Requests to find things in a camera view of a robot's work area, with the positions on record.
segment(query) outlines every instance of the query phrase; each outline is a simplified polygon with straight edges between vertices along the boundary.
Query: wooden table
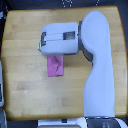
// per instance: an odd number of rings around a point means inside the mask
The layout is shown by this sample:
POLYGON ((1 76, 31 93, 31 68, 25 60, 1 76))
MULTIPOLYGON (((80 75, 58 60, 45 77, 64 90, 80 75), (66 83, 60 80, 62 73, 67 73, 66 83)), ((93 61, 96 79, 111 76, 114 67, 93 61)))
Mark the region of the wooden table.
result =
POLYGON ((10 11, 2 42, 4 109, 7 119, 29 120, 83 116, 83 88, 92 66, 82 52, 64 56, 64 76, 47 77, 47 58, 38 50, 42 27, 79 22, 91 10, 101 11, 110 26, 115 81, 115 114, 127 113, 127 63, 117 7, 10 11))

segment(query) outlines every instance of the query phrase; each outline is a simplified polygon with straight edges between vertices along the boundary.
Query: wooden surface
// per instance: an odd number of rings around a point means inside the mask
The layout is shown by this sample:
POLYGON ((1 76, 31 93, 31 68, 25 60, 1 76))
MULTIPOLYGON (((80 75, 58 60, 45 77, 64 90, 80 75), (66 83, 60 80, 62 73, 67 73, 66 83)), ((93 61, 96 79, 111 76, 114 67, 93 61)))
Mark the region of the wooden surface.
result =
POLYGON ((64 76, 47 77, 47 59, 38 50, 42 27, 79 22, 91 10, 101 11, 110 26, 115 81, 115 114, 127 113, 127 64, 122 25, 116 7, 10 11, 2 42, 4 109, 7 119, 83 116, 83 88, 92 66, 82 52, 64 56, 64 76))

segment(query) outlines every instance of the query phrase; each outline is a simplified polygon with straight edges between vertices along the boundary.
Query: pink object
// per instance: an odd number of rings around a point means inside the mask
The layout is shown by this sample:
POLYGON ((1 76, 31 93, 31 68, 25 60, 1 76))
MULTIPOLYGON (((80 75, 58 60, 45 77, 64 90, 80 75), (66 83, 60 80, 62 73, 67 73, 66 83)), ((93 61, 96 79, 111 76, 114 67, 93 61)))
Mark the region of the pink object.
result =
POLYGON ((48 77, 62 76, 63 75, 63 56, 48 56, 47 72, 48 72, 48 77))

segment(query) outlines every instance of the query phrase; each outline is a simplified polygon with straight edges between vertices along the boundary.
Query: black floor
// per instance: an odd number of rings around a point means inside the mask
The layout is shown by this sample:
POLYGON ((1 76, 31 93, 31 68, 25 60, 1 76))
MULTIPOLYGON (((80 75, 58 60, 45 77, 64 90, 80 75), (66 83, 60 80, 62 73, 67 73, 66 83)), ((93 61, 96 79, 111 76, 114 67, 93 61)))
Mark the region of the black floor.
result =
MULTIPOLYGON (((62 0, 42 0, 42 5, 39 3, 41 0, 14 0, 13 2, 7 2, 10 9, 39 9, 39 8, 63 8, 62 0)), ((87 7, 95 6, 97 0, 73 0, 72 7, 87 7)), ((2 0, 0 0, 0 11, 2 7, 5 7, 2 0)), ((121 20, 123 24, 126 46, 128 50, 128 0, 100 0, 98 6, 107 6, 107 5, 117 5, 121 15, 121 20)), ((0 19, 0 44, 2 42, 2 33, 4 28, 4 19, 0 19)), ((121 118, 127 123, 127 117, 121 118)), ((8 121, 8 128, 36 128, 37 121, 8 121)))

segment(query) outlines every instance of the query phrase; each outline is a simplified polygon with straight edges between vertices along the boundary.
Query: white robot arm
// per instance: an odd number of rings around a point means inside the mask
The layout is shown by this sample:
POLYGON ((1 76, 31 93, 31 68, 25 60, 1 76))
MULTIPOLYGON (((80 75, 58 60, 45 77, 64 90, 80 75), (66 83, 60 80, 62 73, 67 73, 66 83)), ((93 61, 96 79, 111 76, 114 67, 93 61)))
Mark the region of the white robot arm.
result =
POLYGON ((121 120, 114 118, 115 92, 110 32, 107 19, 101 12, 89 12, 80 22, 79 27, 77 23, 46 25, 42 29, 38 49, 45 56, 72 55, 83 50, 85 57, 93 63, 92 71, 84 86, 86 120, 78 119, 79 125, 81 122, 83 127, 95 121, 105 125, 106 120, 106 123, 113 121, 121 128, 127 127, 121 120))

